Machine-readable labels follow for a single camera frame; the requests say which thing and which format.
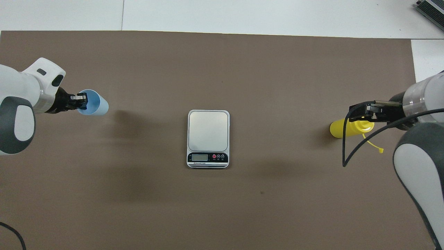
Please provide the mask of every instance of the black vent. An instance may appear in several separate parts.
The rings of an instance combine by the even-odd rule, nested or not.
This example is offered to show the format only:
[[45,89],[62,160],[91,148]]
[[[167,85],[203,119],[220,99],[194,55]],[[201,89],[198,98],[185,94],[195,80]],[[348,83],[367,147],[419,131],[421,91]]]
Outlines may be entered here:
[[[443,0],[432,0],[433,3],[442,8],[444,11],[444,1]],[[432,23],[438,26],[442,31],[444,31],[444,14],[431,5],[428,1],[421,1],[416,10],[429,19]]]

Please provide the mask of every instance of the white floor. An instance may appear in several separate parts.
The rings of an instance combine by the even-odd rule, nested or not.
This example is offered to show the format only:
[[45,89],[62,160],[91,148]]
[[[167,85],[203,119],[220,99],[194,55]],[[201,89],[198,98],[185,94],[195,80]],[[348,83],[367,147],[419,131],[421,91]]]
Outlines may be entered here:
[[415,2],[1,0],[0,30],[150,30],[407,38],[413,39],[419,81],[444,70],[444,32],[414,10]]

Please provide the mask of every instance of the yellow container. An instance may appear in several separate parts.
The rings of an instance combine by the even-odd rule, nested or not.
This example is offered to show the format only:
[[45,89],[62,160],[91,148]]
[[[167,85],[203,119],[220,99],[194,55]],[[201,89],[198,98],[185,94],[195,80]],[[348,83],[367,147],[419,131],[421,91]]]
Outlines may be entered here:
[[[345,136],[352,136],[370,132],[375,123],[369,121],[347,122]],[[344,129],[344,119],[340,119],[330,124],[330,133],[336,138],[342,138],[342,130]]]

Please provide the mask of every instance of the digital scale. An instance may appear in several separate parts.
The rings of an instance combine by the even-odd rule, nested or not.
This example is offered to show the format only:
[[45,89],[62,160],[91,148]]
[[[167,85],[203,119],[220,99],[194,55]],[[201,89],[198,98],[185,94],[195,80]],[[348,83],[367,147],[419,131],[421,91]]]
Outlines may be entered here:
[[191,110],[188,113],[186,164],[195,169],[223,169],[230,163],[230,113]]

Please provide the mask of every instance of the brown mat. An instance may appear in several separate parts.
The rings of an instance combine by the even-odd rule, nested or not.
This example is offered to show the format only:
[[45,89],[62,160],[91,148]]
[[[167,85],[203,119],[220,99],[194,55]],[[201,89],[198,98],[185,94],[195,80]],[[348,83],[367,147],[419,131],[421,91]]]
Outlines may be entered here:
[[[31,145],[0,158],[0,221],[29,249],[432,248],[392,166],[403,132],[347,168],[328,132],[349,105],[414,83],[409,40],[2,32],[0,64],[39,57],[110,110],[37,115]],[[191,109],[230,112],[228,169],[186,166]],[[20,247],[5,229],[0,240]]]

